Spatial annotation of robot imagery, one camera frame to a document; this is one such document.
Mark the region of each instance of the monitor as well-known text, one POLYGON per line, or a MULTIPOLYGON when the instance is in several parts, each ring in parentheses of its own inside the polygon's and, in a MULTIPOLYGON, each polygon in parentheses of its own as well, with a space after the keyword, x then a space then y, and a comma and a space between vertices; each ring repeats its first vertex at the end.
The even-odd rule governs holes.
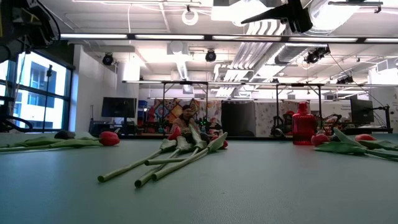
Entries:
POLYGON ((370 100, 350 99, 351 118, 354 123, 372 123, 374 122, 373 103, 370 100))
POLYGON ((135 118, 137 98, 104 97, 102 117, 135 118))

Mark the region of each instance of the table surface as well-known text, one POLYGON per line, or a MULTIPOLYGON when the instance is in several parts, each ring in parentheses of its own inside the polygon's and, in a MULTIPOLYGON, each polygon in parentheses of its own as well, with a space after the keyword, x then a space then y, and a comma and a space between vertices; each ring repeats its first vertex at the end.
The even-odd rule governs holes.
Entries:
MULTIPOLYGON (((381 138, 394 141, 396 135, 381 138)), ((148 167, 96 177, 160 140, 0 154, 0 223, 397 223, 398 163, 314 152, 291 142, 231 141, 135 189, 148 167)))

